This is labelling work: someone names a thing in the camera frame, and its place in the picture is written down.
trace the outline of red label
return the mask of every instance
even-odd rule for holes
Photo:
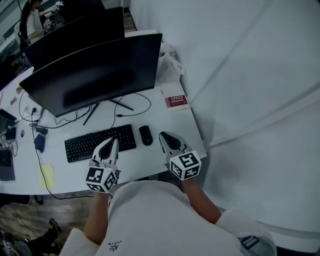
[[[166,106],[168,108],[172,108],[172,107],[177,107],[177,106],[188,104],[186,96],[184,96],[184,95],[165,98],[165,103],[166,103]]]

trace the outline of yellow paper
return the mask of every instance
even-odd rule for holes
[[[43,175],[40,173],[40,183],[41,186],[45,189],[46,185],[48,189],[54,190],[56,188],[55,179],[54,179],[54,169],[51,164],[41,164],[41,169]]]

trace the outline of monitor stand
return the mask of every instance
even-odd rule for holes
[[[124,105],[124,104],[122,104],[122,103],[120,103],[120,102],[118,102],[118,101],[115,101],[115,100],[113,100],[113,99],[109,99],[109,101],[112,102],[112,103],[114,103],[114,104],[116,104],[116,105],[119,105],[119,106],[121,106],[121,107],[123,107],[123,108],[126,108],[126,109],[128,109],[128,110],[134,111],[133,108],[131,108],[131,107],[129,107],[129,106],[126,106],[126,105]],[[89,118],[91,117],[91,115],[95,112],[95,110],[96,110],[96,108],[99,106],[99,104],[100,104],[100,102],[97,103],[97,104],[95,104],[94,108],[92,109],[92,111],[90,112],[90,114],[88,115],[88,117],[86,118],[86,120],[84,121],[83,125],[86,125],[87,121],[89,120]]]

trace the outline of woman with long hair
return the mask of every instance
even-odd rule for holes
[[[20,32],[25,40],[30,40],[30,44],[44,36],[45,30],[42,27],[40,17],[49,13],[50,10],[39,13],[37,8],[42,2],[43,0],[28,0],[22,10]]]

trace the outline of red and white box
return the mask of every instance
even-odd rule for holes
[[[166,107],[170,111],[181,110],[189,107],[189,103],[180,82],[161,84],[161,91]]]

